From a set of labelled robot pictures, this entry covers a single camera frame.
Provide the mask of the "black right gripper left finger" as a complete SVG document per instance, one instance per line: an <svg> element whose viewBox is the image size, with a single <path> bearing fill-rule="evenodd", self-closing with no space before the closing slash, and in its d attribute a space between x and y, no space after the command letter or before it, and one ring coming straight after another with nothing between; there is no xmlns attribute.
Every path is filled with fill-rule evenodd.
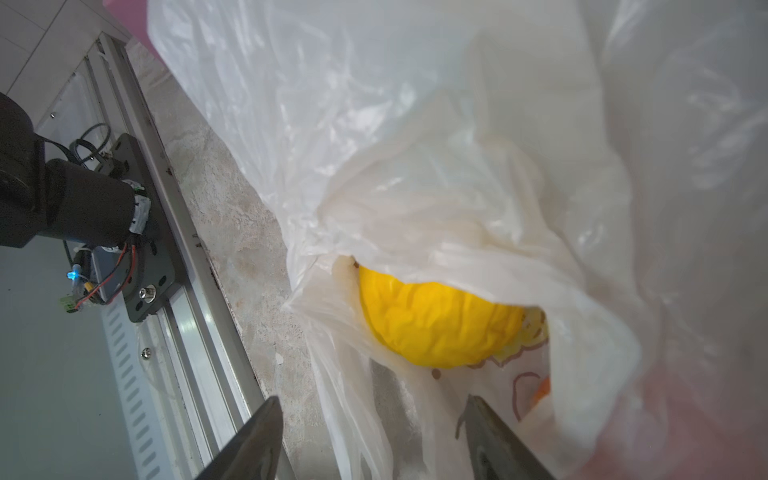
<svg viewBox="0 0 768 480"><path fill-rule="evenodd" d="M277 396L258 408L197 480L274 480L282 450L283 412Z"/></svg>

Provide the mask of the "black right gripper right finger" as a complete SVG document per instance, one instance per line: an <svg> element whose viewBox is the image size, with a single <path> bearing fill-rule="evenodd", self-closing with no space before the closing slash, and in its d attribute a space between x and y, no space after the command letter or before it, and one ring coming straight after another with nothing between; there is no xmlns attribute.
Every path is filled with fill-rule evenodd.
<svg viewBox="0 0 768 480"><path fill-rule="evenodd" d="M482 397L467 397L457 423L456 438L461 428L466 433L475 479L555 479Z"/></svg>

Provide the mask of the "yellow apple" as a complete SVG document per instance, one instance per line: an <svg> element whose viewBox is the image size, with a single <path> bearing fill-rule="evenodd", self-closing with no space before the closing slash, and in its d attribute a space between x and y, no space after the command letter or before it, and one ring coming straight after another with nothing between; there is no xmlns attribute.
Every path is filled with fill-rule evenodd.
<svg viewBox="0 0 768 480"><path fill-rule="evenodd" d="M404 283L358 268L362 312L373 336L414 365L477 364L512 343L526 309L437 282Z"/></svg>

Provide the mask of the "white translucent plastic bag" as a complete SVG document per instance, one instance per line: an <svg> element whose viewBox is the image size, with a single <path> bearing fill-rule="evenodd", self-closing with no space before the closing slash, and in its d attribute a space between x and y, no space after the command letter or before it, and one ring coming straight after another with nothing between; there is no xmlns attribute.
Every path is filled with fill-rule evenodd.
<svg viewBox="0 0 768 480"><path fill-rule="evenodd" d="M474 477L358 268L541 309L509 425L559 479L767 475L763 1L155 1L149 36L275 215L345 479Z"/></svg>

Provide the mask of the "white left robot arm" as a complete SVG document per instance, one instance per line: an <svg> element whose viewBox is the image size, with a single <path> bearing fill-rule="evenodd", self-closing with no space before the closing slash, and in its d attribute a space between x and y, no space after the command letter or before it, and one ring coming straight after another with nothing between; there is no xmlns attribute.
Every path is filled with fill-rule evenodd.
<svg viewBox="0 0 768 480"><path fill-rule="evenodd" d="M35 236L114 247L146 228L143 187L90 170L33 130L27 113L1 96L1 244Z"/></svg>

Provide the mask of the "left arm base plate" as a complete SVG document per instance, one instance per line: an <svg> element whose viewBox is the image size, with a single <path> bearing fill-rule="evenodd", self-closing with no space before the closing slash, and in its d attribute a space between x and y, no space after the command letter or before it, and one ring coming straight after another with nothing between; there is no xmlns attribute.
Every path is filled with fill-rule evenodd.
<svg viewBox="0 0 768 480"><path fill-rule="evenodd" d="M112 158L127 166L124 177L134 191L149 198L148 219L138 235L138 264L133 279L114 301L123 302L128 318L141 323L164 307L188 279L166 212L150 174L139 141L124 133L111 149Z"/></svg>

